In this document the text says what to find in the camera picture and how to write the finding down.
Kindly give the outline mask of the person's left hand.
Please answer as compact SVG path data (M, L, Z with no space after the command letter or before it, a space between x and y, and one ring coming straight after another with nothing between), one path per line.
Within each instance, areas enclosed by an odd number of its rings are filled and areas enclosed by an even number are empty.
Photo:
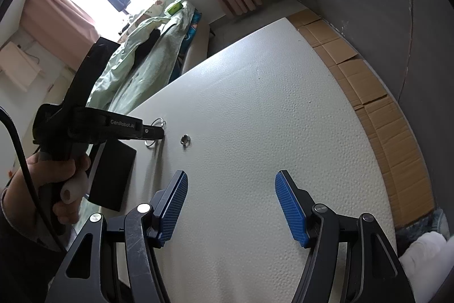
M76 160L57 162L42 161L37 154L34 154L27 159L27 166L44 210L51 210L62 225L76 224L79 221L81 198L66 204L56 198L56 191L61 183L69 179L79 184L88 179L86 171L90 166L89 157L83 154ZM5 190L2 204L7 220L21 234L31 239L47 234L43 222L39 220L39 214L28 191L22 170L18 170L13 175Z

